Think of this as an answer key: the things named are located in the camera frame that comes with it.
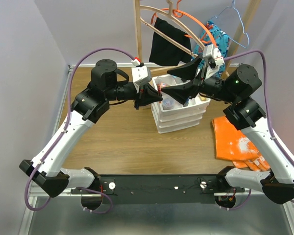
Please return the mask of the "red pen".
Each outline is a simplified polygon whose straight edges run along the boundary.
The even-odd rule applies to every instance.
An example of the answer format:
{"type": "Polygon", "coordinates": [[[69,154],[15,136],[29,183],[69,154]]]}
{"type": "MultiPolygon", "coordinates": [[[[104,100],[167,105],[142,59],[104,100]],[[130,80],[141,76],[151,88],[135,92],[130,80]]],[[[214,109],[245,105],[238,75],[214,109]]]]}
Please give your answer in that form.
{"type": "Polygon", "coordinates": [[[157,77],[157,91],[160,96],[162,96],[161,95],[161,84],[162,84],[162,78],[159,76],[159,77],[157,77]]]}

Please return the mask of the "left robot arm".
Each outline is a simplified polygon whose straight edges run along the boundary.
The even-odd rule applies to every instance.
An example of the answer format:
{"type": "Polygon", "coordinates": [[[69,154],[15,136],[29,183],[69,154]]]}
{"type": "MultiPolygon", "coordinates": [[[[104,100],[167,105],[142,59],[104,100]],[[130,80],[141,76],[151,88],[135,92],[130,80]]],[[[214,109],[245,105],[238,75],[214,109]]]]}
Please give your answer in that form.
{"type": "Polygon", "coordinates": [[[110,101],[132,100],[139,109],[162,100],[150,85],[150,69],[138,60],[133,65],[128,75],[113,60],[99,60],[91,70],[87,88],[75,97],[48,144],[32,160],[20,163],[20,169],[49,197],[67,188],[83,188],[87,193],[98,190],[98,175],[92,169],[65,169],[62,165],[81,137],[109,110],[110,101]]]}

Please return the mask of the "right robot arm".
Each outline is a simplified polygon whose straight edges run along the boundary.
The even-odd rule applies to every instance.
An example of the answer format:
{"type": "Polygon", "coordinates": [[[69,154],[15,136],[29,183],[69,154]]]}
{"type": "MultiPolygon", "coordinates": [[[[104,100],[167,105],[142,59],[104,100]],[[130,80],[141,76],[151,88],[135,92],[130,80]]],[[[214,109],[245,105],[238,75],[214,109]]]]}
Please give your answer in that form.
{"type": "Polygon", "coordinates": [[[226,80],[203,77],[197,71],[202,58],[196,59],[167,71],[185,82],[176,86],[162,88],[180,104],[197,94],[228,103],[224,109],[227,120],[241,131],[269,163],[270,170],[265,172],[243,171],[226,167],[216,179],[216,187],[222,192],[230,188],[248,188],[263,192],[277,204],[294,200],[294,155],[283,147],[282,142],[270,125],[269,113],[251,97],[262,85],[257,70],[242,64],[226,80]]]}

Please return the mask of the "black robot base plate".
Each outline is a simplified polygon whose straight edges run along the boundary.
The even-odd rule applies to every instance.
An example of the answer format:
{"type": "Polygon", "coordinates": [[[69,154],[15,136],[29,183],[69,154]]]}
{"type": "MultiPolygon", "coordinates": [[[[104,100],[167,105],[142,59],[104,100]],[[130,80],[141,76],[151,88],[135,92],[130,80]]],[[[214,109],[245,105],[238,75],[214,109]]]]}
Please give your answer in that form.
{"type": "Polygon", "coordinates": [[[89,188],[103,192],[107,196],[91,195],[81,188],[74,188],[71,193],[80,194],[82,206],[92,210],[102,204],[213,204],[216,193],[245,191],[244,188],[232,188],[217,174],[105,174],[96,177],[89,188]]]}

